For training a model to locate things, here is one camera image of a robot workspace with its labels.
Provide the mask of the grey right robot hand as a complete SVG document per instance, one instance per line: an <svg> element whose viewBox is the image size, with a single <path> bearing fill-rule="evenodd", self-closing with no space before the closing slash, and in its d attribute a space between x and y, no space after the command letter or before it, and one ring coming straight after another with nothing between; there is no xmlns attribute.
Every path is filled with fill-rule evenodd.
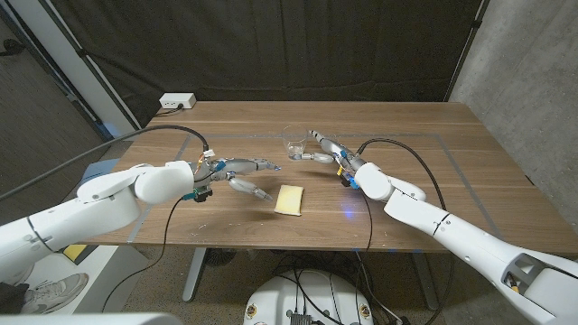
<svg viewBox="0 0 578 325"><path fill-rule="evenodd" d="M344 169L356 172L366 163L357 154L353 153L345 145L336 142L329 137L315 131L309 130L308 135L314 138L322 149L322 153L302 153L300 149L292 150L288 157L292 160L311 160L317 163L338 163Z"/></svg>

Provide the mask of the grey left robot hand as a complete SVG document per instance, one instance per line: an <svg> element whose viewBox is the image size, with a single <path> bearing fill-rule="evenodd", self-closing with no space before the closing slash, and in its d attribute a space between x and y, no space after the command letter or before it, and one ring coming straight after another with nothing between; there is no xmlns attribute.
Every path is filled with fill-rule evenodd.
<svg viewBox="0 0 578 325"><path fill-rule="evenodd" d="M211 184L216 181L227 181L236 191L254 195L262 200L272 200L265 191L254 183L239 179L239 175L249 175L252 172L281 169L277 164L267 159L218 159L202 158L194 169L194 188L191 198L203 202L213 194Z"/></svg>

